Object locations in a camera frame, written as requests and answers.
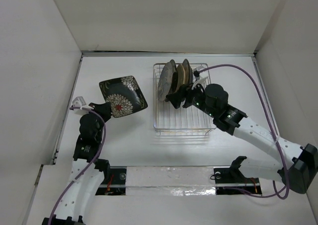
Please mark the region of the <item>cream plate black glossy rim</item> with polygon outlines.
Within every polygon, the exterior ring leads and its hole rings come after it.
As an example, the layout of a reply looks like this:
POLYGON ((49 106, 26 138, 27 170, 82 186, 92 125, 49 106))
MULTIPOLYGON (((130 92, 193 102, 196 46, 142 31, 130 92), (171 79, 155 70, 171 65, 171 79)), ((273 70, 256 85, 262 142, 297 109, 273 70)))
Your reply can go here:
POLYGON ((170 63, 172 65, 172 79, 171 79, 169 94, 172 94, 176 91, 176 88, 177 88, 178 72, 177 72, 177 66, 175 61, 172 59, 170 60, 170 63))

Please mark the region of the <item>cream plate brown rim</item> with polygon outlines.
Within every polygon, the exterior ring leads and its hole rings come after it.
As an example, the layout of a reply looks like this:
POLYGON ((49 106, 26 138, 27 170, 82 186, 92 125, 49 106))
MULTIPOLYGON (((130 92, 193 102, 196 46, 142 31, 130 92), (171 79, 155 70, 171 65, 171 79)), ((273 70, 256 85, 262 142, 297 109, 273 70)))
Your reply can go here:
POLYGON ((182 62, 182 66, 185 72, 183 84, 190 84, 193 82, 193 71, 190 63, 187 59, 182 62))

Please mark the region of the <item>beige leaf pattern plate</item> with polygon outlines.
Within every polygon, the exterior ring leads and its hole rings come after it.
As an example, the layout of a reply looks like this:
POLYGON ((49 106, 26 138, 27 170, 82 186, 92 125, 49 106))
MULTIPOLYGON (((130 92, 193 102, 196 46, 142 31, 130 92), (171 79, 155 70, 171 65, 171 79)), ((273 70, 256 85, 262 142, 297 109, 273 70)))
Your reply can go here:
POLYGON ((182 64, 179 64, 177 66, 176 72, 177 72, 177 84, 176 84, 175 91, 178 91, 182 85, 187 83, 187 73, 182 64))

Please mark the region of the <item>black floral square plate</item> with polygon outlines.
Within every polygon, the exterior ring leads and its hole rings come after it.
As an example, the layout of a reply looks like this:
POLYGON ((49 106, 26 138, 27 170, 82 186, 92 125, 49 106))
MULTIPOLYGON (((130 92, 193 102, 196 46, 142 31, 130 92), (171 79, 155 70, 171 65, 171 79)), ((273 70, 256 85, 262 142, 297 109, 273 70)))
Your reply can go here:
POLYGON ((141 88, 132 75, 101 81, 99 88, 115 118, 128 116, 148 107, 141 88))

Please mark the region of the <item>grey reindeer round plate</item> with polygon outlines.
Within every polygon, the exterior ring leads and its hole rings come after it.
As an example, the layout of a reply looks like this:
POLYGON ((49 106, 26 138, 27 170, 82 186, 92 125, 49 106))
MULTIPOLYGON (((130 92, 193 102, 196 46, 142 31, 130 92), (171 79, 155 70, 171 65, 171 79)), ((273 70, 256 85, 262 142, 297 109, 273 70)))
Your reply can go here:
POLYGON ((166 96, 168 95, 171 89, 173 74, 175 72, 176 72, 176 64, 174 60, 170 60, 164 65, 159 77, 159 83, 158 83, 158 89, 157 89, 158 100, 160 102, 163 102, 166 99, 166 96))

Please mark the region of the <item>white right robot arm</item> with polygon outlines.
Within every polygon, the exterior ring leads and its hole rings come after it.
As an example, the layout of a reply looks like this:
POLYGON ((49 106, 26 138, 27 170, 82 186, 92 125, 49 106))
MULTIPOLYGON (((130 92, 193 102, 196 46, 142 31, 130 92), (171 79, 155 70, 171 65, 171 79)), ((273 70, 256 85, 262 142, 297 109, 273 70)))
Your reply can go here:
POLYGON ((174 108, 195 106, 213 118, 221 131, 242 139, 276 160, 264 164, 246 156, 237 157, 230 166, 230 178, 241 182, 246 177, 260 177, 284 183, 292 191, 305 194, 318 172, 318 150, 314 145, 301 146, 270 132, 254 122, 244 112, 229 105, 228 93, 219 84, 203 88, 183 85, 166 96, 174 108))

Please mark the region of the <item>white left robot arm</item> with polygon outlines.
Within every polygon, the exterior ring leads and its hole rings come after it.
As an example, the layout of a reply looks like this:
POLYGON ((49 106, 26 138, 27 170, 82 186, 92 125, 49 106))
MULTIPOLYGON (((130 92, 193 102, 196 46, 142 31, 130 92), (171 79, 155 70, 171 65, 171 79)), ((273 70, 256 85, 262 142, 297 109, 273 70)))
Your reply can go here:
POLYGON ((99 186, 109 181, 108 160, 100 159, 106 139, 105 123, 111 118, 110 103, 81 106, 71 110, 85 111, 80 118, 79 137, 73 155, 68 184, 55 203, 44 225, 82 225, 99 186))

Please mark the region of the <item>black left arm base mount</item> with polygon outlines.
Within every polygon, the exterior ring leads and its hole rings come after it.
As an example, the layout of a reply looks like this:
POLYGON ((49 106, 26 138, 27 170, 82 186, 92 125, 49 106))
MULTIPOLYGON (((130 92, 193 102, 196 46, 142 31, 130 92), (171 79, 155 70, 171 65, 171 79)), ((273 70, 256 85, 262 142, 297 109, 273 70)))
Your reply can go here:
POLYGON ((110 167, 109 180, 99 186, 97 196, 121 196, 126 194, 127 167, 110 167))

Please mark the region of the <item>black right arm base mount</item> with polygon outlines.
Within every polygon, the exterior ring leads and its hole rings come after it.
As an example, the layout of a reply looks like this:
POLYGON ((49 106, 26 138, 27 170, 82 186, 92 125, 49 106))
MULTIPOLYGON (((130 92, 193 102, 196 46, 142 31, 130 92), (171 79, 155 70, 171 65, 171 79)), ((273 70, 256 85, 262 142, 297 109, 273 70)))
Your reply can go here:
POLYGON ((258 178, 247 178, 239 171, 246 156, 238 156, 229 167, 216 167, 210 180, 216 184, 217 195, 262 195, 258 178))

